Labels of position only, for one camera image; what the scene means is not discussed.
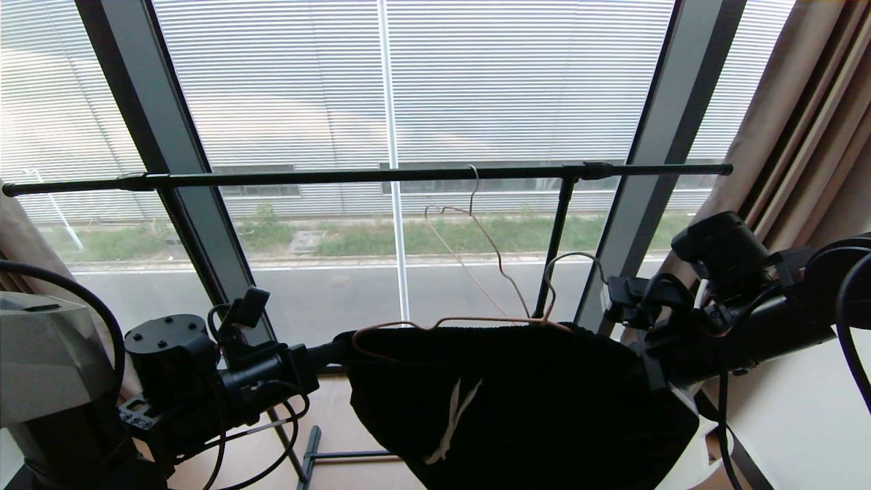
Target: black clothes rack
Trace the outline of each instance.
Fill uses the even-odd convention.
[[[116,179],[68,180],[31,184],[8,183],[3,193],[9,197],[27,194],[50,194],[57,192],[81,192],[120,189],[133,192],[174,189],[178,187],[258,186],[275,184],[335,184],[351,182],[387,182],[413,180],[474,180],[474,179],[561,179],[557,211],[550,233],[547,256],[550,263],[559,251],[566,215],[569,211],[572,190],[578,180],[599,180],[613,176],[628,175],[684,175],[684,174],[731,174],[731,165],[659,165],[633,166],[611,165],[603,162],[564,161],[540,167],[493,167],[493,168],[438,168],[438,169],[390,169],[390,170],[334,170],[315,172],[285,172],[268,174],[135,174],[122,175]],[[542,273],[535,313],[541,317],[547,299],[547,280],[552,270]],[[307,490],[311,484],[314,465],[325,459],[383,458],[394,456],[386,451],[348,453],[318,453],[321,429],[315,425],[309,434],[307,449],[300,462],[291,451],[289,459],[299,479],[297,490]]]

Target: black garment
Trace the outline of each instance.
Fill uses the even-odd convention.
[[[570,325],[373,330],[345,363],[351,405],[430,490],[650,489],[698,428],[671,393],[651,393],[632,350]],[[353,332],[336,340],[348,340]],[[482,379],[445,460],[451,392]]]

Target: white pole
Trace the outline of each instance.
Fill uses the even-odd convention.
[[[393,112],[393,72],[390,67],[390,33],[387,0],[378,0],[378,33],[381,37],[381,84],[384,86],[384,113],[387,121],[387,146],[390,168],[399,168],[396,150],[396,118]],[[393,198],[393,234],[396,244],[396,274],[399,281],[399,312],[402,320],[411,319],[408,306],[408,275],[405,266],[405,233],[402,231],[402,196],[399,182],[390,182]]]
[[[24,172],[26,174],[36,175],[37,182],[39,182],[40,184],[42,184],[44,182],[43,176],[39,174],[38,169],[31,168],[29,170],[25,170]],[[60,221],[64,224],[64,228],[66,228],[66,233],[68,233],[70,235],[70,238],[72,239],[72,242],[76,244],[76,248],[78,248],[78,251],[79,252],[83,251],[84,244],[82,243],[81,240],[78,239],[78,235],[76,235],[76,230],[72,229],[72,226],[70,226],[70,223],[66,220],[66,216],[64,216],[64,212],[60,210],[60,206],[58,206],[57,201],[54,200],[54,194],[49,194],[49,202],[51,202],[51,205],[55,208],[55,212],[57,213],[57,215],[60,216]]]

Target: gray road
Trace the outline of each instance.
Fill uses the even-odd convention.
[[[646,262],[641,274],[653,274],[658,264]],[[508,266],[530,310],[535,307],[542,267],[540,263]],[[509,314],[523,314],[517,296],[495,265],[470,269]],[[588,262],[559,264],[554,277],[558,298],[553,319],[574,317],[589,271]],[[204,316],[211,306],[192,271],[91,273],[76,277],[109,305],[125,331],[159,316]],[[272,293],[267,312],[279,340],[289,344],[321,344],[345,330],[399,320],[395,268],[256,269],[254,278],[259,287]],[[421,326],[429,327],[442,316],[501,316],[460,267],[410,267],[408,292],[412,319]]]

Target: curtain fold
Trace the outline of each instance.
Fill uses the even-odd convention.
[[[51,245],[45,240],[39,230],[30,221],[21,204],[5,194],[0,193],[0,257],[3,259],[28,263],[72,279],[72,273],[57,256]],[[54,296],[59,299],[83,304],[78,296],[54,284],[24,277],[17,274],[0,273],[0,289],[39,295]],[[111,338],[103,320],[93,310],[91,319],[97,327],[97,332],[106,355],[113,363]],[[141,387],[132,369],[125,373],[122,396],[130,396],[141,391]]]
[[[796,3],[726,155],[735,171],[693,222],[736,211],[772,251],[821,238],[871,135],[870,44],[871,4]],[[696,280],[673,253],[662,270]]]

